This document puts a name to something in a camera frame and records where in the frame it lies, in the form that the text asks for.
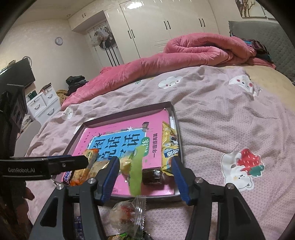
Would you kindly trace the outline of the person's left hand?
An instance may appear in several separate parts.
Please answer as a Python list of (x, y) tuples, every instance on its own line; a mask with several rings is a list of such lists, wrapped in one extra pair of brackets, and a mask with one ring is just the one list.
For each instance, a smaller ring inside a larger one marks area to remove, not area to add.
[(35, 198), (35, 196), (28, 187), (25, 187), (25, 192), (23, 194), (23, 198), (28, 199), (28, 200), (33, 200)]

